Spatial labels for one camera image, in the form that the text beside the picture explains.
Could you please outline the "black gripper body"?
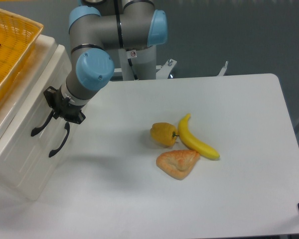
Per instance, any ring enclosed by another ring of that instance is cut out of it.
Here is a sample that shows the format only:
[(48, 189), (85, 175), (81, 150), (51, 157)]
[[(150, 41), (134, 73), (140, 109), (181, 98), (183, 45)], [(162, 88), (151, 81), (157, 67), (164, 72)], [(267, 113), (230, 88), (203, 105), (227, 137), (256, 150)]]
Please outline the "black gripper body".
[(52, 109), (52, 117), (62, 118), (67, 122), (81, 124), (86, 116), (82, 112), (83, 106), (76, 106), (70, 103), (70, 97), (63, 97), (61, 88), (58, 90), (50, 86), (43, 92), (45, 99)]

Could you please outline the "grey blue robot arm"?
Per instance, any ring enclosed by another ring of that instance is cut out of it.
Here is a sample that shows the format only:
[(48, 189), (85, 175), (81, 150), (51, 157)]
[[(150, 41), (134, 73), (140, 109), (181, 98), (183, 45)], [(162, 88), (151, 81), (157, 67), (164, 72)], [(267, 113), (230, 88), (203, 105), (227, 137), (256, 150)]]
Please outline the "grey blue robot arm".
[(44, 91), (52, 118), (80, 124), (82, 108), (107, 85), (107, 50), (146, 50), (167, 42), (167, 18), (152, 0), (80, 0), (69, 15), (72, 69), (59, 89)]

